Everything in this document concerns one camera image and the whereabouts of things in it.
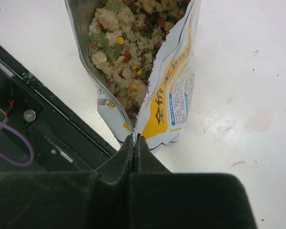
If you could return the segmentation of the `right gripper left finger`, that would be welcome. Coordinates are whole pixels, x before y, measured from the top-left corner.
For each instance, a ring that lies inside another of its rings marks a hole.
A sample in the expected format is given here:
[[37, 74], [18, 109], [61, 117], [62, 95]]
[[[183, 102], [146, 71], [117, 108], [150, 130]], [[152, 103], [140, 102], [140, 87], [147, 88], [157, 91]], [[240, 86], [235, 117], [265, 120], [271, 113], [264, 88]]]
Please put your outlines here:
[[126, 229], [133, 137], [90, 172], [0, 173], [0, 229]]

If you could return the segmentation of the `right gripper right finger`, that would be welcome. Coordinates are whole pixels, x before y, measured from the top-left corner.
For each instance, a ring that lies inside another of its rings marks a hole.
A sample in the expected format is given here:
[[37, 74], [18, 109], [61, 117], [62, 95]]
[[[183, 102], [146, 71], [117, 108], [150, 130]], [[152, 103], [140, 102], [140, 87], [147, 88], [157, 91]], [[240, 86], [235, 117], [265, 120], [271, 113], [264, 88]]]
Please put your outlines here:
[[255, 229], [246, 190], [225, 173], [171, 173], [137, 137], [129, 176], [131, 229]]

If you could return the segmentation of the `pet food bag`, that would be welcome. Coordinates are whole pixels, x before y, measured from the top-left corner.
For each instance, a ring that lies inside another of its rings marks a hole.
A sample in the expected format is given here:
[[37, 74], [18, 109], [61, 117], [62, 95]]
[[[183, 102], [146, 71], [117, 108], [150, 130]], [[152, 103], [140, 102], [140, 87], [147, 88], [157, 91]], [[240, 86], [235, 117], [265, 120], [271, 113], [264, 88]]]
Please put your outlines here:
[[201, 2], [189, 3], [154, 61], [144, 102], [135, 121], [109, 90], [105, 76], [88, 59], [88, 26], [99, 0], [65, 2], [80, 60], [98, 89], [97, 110], [119, 143], [143, 136], [152, 152], [179, 141], [194, 90], [194, 43]]

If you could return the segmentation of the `pet food kibble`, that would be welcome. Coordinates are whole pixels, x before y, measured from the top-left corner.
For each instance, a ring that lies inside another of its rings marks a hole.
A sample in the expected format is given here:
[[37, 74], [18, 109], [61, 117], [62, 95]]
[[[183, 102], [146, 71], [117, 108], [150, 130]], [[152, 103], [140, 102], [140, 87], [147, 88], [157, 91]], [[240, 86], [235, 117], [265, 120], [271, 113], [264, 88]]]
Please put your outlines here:
[[187, 0], [108, 0], [89, 26], [88, 54], [131, 119], [143, 104], [153, 62]]

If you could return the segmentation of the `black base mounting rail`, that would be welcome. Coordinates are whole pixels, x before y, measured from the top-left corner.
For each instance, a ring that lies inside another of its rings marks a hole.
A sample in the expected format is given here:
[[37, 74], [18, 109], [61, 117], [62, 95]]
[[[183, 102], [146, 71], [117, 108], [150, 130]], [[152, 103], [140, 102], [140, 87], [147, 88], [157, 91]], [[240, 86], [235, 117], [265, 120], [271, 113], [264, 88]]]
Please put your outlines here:
[[95, 170], [115, 149], [0, 46], [0, 171]]

